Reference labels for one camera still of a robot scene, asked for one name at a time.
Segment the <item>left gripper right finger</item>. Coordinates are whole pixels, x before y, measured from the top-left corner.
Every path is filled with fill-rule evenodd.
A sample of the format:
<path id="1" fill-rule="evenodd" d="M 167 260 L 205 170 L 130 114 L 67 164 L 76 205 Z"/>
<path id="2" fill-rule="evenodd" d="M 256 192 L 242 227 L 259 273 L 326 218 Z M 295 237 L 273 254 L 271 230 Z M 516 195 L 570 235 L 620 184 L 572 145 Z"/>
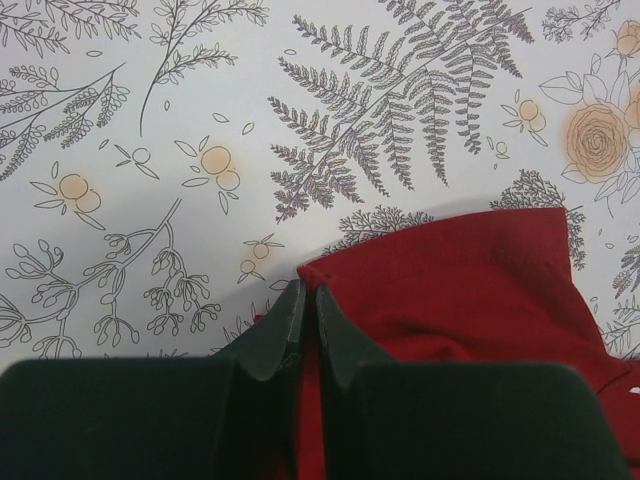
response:
<path id="1" fill-rule="evenodd" d="M 557 363 L 407 363 L 316 294 L 330 479 L 628 479 L 587 384 Z"/>

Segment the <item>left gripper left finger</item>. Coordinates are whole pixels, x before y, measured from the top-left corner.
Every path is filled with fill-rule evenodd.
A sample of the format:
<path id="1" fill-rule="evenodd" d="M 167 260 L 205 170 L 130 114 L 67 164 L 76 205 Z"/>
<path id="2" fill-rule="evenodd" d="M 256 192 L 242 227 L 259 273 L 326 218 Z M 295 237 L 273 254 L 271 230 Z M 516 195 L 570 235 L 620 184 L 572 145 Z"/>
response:
<path id="1" fill-rule="evenodd" d="M 294 479 L 306 288 L 210 357 L 28 360 L 1 377 L 5 479 Z"/>

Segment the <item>dark red t shirt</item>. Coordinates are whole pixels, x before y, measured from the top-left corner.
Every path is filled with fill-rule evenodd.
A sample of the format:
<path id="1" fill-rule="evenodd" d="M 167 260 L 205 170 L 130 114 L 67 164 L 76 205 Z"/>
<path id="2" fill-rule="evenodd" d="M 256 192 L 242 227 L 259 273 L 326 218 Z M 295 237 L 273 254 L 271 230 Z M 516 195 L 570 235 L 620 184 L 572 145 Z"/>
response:
<path id="1" fill-rule="evenodd" d="M 597 395 L 639 468 L 639 364 L 609 355 L 576 288 L 560 208 L 488 211 L 410 227 L 299 266 L 404 361 L 552 361 Z"/>

